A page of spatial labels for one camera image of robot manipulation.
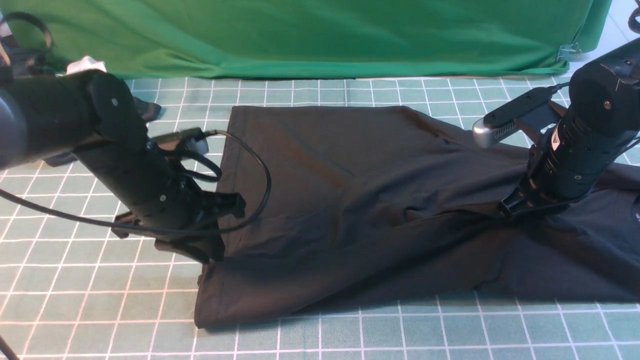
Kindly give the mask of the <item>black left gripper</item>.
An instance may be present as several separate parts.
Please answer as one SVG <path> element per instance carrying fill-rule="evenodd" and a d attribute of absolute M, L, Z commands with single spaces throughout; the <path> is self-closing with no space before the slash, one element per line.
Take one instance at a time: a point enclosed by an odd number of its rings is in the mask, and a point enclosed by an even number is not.
<path fill-rule="evenodd" d="M 219 218 L 233 215 L 242 219 L 246 215 L 246 202 L 240 194 L 203 191 L 193 180 L 171 171 L 121 171 L 111 176 L 110 191 L 129 209 L 114 219 L 119 225 L 112 228 L 117 237 L 154 237 L 158 251 L 176 253 L 199 264 L 224 260 L 226 245 L 221 235 L 178 238 L 160 230 L 217 230 Z"/>

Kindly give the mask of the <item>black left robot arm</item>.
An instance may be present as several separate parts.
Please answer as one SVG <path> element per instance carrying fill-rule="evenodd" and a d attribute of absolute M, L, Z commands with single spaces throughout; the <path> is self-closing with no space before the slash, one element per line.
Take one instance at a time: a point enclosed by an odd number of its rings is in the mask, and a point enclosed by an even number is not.
<path fill-rule="evenodd" d="M 34 210 L 109 228 L 119 239 L 152 237 L 158 249 L 201 264 L 222 261 L 226 245 L 218 219 L 244 217 L 245 201 L 196 183 L 222 175 L 204 156 L 201 130 L 167 135 L 174 149 L 162 148 L 147 132 L 130 89 L 110 73 L 7 75 L 1 81 L 1 169 L 69 152 L 128 208 L 111 222 Z"/>

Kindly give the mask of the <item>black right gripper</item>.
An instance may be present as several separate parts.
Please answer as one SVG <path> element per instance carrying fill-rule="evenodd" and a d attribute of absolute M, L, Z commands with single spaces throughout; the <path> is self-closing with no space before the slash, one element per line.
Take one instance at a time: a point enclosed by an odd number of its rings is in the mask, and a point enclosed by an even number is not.
<path fill-rule="evenodd" d="M 551 215 L 566 210 L 586 198 L 595 186 L 595 174 L 542 165 L 521 182 L 498 205 L 504 218 Z"/>

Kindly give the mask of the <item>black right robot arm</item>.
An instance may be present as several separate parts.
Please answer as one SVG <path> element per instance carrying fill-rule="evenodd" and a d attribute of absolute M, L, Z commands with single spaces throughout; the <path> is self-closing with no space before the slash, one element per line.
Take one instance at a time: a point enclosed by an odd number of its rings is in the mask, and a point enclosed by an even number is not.
<path fill-rule="evenodd" d="M 639 133 L 639 40 L 579 68 L 567 83 L 570 104 L 553 107 L 559 85 L 533 88 L 489 112 L 481 121 L 489 147 L 516 130 L 533 142 L 526 173 L 504 198 L 507 219 L 565 209 L 585 198 Z"/>

